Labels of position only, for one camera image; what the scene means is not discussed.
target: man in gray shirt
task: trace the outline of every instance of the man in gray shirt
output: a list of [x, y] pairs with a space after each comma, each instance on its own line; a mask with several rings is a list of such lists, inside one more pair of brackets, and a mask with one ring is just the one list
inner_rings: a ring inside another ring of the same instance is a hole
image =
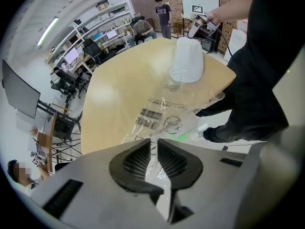
[[134, 47], [134, 43], [138, 45], [139, 40], [142, 38], [148, 38], [152, 37], [153, 39], [157, 38], [157, 34], [154, 32], [153, 27], [147, 22], [147, 21], [142, 21], [139, 20], [136, 22], [136, 24], [133, 26], [133, 33], [134, 36], [128, 39], [128, 42], [131, 47]]
[[168, 4], [164, 4], [163, 0], [155, 0], [157, 3], [156, 13], [159, 15], [162, 36], [167, 39], [172, 38], [171, 22], [172, 11]]

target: wooden table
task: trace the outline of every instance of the wooden table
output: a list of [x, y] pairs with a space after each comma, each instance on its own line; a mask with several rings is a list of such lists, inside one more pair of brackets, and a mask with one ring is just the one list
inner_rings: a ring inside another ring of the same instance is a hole
[[178, 116], [183, 122], [187, 113], [205, 107], [236, 77], [204, 54], [204, 73], [199, 81], [174, 82], [169, 69], [175, 49], [176, 42], [155, 39], [113, 57], [94, 71], [82, 115], [83, 154], [151, 135], [154, 120], [161, 115], [160, 128], [171, 117], [171, 121]]
[[47, 135], [46, 138], [46, 144], [45, 148], [49, 150], [49, 155], [47, 157], [47, 171], [53, 172], [52, 168], [52, 140], [53, 140], [53, 133], [54, 133], [54, 127], [57, 119], [57, 114], [54, 114], [50, 121], [46, 122], [46, 125], [44, 127], [43, 133]]

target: black office chair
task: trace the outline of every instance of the black office chair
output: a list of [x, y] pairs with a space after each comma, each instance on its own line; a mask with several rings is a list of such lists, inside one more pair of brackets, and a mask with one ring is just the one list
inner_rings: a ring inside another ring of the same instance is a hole
[[67, 95], [66, 103], [74, 97], [75, 89], [71, 89], [64, 80], [60, 79], [57, 83], [50, 81], [51, 88], [57, 91], [60, 91], [62, 95]]
[[54, 90], [58, 90], [59, 88], [63, 89], [64, 92], [62, 92], [62, 91], [61, 92], [64, 95], [66, 95], [65, 93], [68, 93], [68, 95], [71, 94], [71, 96], [73, 96], [73, 98], [74, 98], [74, 93], [75, 93], [76, 89], [78, 89], [78, 91], [79, 91], [78, 98], [81, 98], [81, 92], [83, 89], [87, 92], [87, 89], [85, 88], [85, 86], [89, 84], [89, 81], [84, 83], [80, 77], [75, 79], [72, 76], [65, 73], [58, 66], [56, 66], [53, 70], [54, 70], [54, 73], [60, 78], [60, 81], [58, 83], [52, 85], [51, 86], [52, 89], [54, 89]]
[[138, 16], [132, 18], [132, 22], [130, 23], [131, 28], [133, 29], [134, 25], [139, 21], [139, 20], [145, 20], [145, 17], [143, 16]]
[[104, 53], [96, 44], [96, 42], [92, 41], [91, 39], [86, 39], [83, 44], [84, 48], [82, 50], [89, 54], [95, 60], [97, 65], [105, 63], [116, 55], [116, 51]]

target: white ceiling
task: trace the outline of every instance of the white ceiling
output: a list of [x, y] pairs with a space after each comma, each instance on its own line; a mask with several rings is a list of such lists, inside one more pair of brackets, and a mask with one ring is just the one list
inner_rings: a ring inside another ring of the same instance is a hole
[[36, 46], [38, 40], [54, 16], [58, 16], [58, 22], [42, 44], [42, 49], [49, 49], [49, 44], [57, 33], [66, 29], [99, 1], [101, 0], [26, 0], [6, 31], [1, 44], [1, 57], [11, 62], [24, 54], [41, 49]]

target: cardboard box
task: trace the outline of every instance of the cardboard box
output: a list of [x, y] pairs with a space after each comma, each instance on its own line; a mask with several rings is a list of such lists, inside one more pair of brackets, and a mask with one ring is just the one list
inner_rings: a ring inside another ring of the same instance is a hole
[[99, 12], [101, 12], [102, 10], [108, 8], [108, 5], [109, 5], [108, 3], [103, 3], [99, 6], [97, 6], [97, 9], [98, 9]]
[[69, 44], [68, 44], [68, 43], [65, 43], [65, 44], [63, 44], [62, 49], [64, 49], [65, 51], [67, 51], [67, 49], [68, 49], [69, 47], [70, 47]]
[[46, 147], [46, 145], [47, 145], [47, 135], [44, 134], [44, 133], [38, 132], [37, 141], [39, 142], [40, 146]]

